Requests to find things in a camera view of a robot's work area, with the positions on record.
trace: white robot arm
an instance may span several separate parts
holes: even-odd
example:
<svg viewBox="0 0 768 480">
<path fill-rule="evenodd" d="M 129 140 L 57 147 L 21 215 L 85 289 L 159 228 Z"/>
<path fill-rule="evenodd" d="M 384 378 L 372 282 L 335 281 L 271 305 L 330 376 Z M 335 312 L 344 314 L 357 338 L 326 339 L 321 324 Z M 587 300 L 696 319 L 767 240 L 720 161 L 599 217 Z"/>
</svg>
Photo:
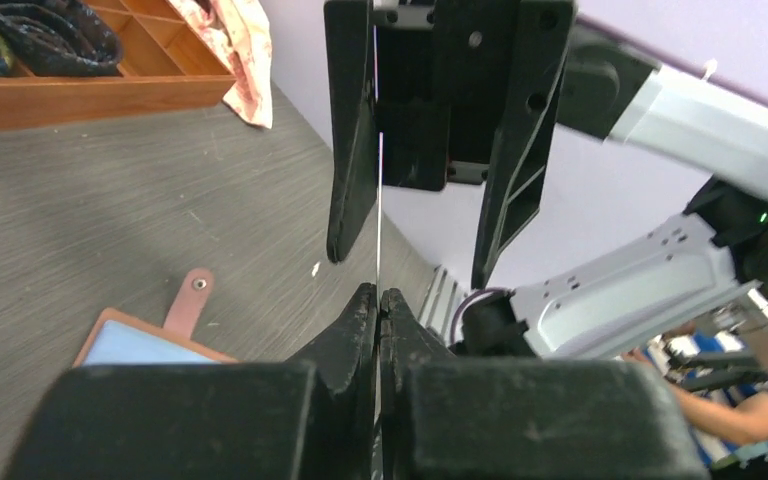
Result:
<svg viewBox="0 0 768 480">
<path fill-rule="evenodd" d="M 669 155 L 768 202 L 768 108 L 662 66 L 610 140 Z M 762 212 L 758 222 L 766 219 Z M 745 295 L 717 230 L 696 213 L 669 218 L 623 248 L 510 297 L 541 357 L 607 358 Z"/>
</svg>

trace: leather strap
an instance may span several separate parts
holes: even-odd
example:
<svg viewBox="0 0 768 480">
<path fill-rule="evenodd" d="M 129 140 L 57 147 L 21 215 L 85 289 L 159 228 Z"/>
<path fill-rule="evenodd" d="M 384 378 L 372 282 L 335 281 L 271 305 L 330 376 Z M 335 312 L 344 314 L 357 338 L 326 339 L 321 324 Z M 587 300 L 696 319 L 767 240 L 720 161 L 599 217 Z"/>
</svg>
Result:
<svg viewBox="0 0 768 480">
<path fill-rule="evenodd" d="M 184 283 L 166 314 L 164 330 L 190 338 L 199 315 L 213 291 L 213 274 L 206 268 L 196 268 L 184 277 Z"/>
</svg>

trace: wooden tray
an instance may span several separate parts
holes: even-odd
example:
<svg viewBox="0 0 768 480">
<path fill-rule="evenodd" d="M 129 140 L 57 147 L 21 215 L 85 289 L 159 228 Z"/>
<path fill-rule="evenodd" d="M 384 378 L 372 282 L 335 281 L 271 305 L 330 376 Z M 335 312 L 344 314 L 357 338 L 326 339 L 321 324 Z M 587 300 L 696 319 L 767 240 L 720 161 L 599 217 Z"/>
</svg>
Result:
<svg viewBox="0 0 768 480">
<path fill-rule="evenodd" d="M 0 131 L 210 107 L 235 79 L 166 0 L 84 0 L 122 41 L 118 77 L 0 78 Z"/>
</svg>

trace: person's arm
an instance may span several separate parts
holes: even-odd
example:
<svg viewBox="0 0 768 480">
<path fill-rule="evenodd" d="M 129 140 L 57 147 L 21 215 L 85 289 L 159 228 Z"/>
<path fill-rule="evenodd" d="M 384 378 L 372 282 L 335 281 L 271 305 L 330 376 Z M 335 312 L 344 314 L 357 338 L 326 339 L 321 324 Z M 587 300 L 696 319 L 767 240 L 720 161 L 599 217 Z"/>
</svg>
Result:
<svg viewBox="0 0 768 480">
<path fill-rule="evenodd" d="M 768 441 L 768 392 L 758 392 L 736 408 L 670 385 L 688 423 L 738 446 Z"/>
</svg>

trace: floral cloth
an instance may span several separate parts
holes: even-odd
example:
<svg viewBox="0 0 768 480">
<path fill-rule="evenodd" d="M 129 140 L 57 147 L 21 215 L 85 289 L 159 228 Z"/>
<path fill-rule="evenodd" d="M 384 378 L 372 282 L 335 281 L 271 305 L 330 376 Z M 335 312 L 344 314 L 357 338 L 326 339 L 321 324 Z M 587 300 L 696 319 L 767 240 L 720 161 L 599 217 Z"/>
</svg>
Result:
<svg viewBox="0 0 768 480">
<path fill-rule="evenodd" d="M 272 128 L 272 39 L 258 0 L 169 0 L 237 78 L 223 101 L 250 125 Z"/>
</svg>

